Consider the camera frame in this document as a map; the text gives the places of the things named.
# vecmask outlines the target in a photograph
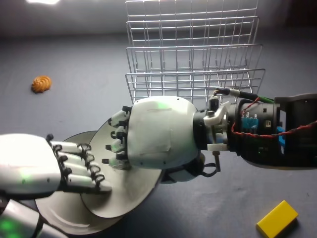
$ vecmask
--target swirl-shaped pastry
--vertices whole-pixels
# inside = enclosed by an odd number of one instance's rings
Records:
[[[52,81],[48,76],[38,76],[33,80],[32,91],[35,93],[43,93],[49,90],[52,85]]]

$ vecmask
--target yellow sponge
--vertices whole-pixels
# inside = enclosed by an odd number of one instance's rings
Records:
[[[274,238],[297,216],[298,213],[286,201],[282,201],[257,223],[257,229],[266,238]]]

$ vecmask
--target green wire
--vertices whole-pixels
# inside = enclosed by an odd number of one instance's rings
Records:
[[[274,103],[273,100],[268,99],[268,98],[266,98],[266,97],[259,97],[259,98],[260,98],[260,101],[261,101],[261,102],[264,102],[264,103]]]

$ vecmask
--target gray tabletop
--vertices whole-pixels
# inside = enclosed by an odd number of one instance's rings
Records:
[[[259,32],[266,68],[261,95],[316,92],[317,31]],[[131,100],[125,35],[41,38],[0,42],[0,134],[30,133],[56,140],[97,130]],[[38,75],[51,90],[33,94]],[[212,158],[205,153],[208,161]],[[160,185],[141,206],[100,237],[261,237],[255,224],[282,200],[299,213],[288,237],[317,232],[317,170],[261,169],[230,152],[221,154],[221,173],[212,178]]]

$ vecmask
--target plate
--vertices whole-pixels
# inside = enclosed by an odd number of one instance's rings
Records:
[[[89,143],[96,131],[84,132],[66,141]],[[71,235],[88,235],[105,230],[120,217],[105,219],[91,213],[84,206],[80,194],[55,192],[52,196],[35,200],[40,214],[53,226]]]
[[[95,161],[112,186],[107,195],[82,194],[86,207],[95,215],[103,218],[121,217],[140,205],[158,185],[162,170],[150,170],[132,167],[123,171],[102,164],[102,159],[109,159],[114,154],[106,150],[106,145],[114,139],[110,133],[114,128],[106,122],[90,142]]]

